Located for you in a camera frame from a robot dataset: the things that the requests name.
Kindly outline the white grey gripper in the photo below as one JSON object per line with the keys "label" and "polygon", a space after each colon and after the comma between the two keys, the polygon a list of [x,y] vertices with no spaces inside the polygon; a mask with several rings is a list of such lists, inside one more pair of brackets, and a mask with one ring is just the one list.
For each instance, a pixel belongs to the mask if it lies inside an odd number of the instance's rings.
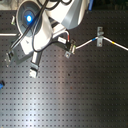
{"label": "white grey gripper", "polygon": [[27,60],[28,58],[32,58],[31,67],[30,67],[30,76],[33,78],[36,78],[38,74],[39,63],[40,63],[42,53],[35,52],[32,44],[29,43],[28,41],[21,42],[21,49],[23,50],[23,53],[24,53],[22,58],[18,58],[18,52],[15,49],[12,49],[11,51],[9,51],[13,53],[12,62],[15,62],[16,64],[20,64],[25,60]]}

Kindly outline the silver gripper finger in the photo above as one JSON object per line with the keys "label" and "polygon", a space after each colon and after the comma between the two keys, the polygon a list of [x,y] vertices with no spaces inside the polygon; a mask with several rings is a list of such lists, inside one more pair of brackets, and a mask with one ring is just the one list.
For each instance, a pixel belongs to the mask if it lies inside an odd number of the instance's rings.
{"label": "silver gripper finger", "polygon": [[75,41],[73,39],[66,40],[62,37],[59,37],[58,42],[60,44],[60,47],[65,50],[66,58],[69,58],[72,54],[75,53],[76,46],[75,46]]}

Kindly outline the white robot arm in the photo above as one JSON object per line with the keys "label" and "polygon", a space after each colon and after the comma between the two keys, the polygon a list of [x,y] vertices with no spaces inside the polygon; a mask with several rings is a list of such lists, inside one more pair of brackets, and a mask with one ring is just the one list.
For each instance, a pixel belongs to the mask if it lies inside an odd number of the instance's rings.
{"label": "white robot arm", "polygon": [[21,45],[25,57],[18,63],[31,57],[30,76],[36,77],[42,52],[52,44],[74,50],[69,30],[76,28],[82,21],[88,8],[88,0],[25,0],[16,12],[18,38],[6,53],[7,65],[16,59],[15,48]]}

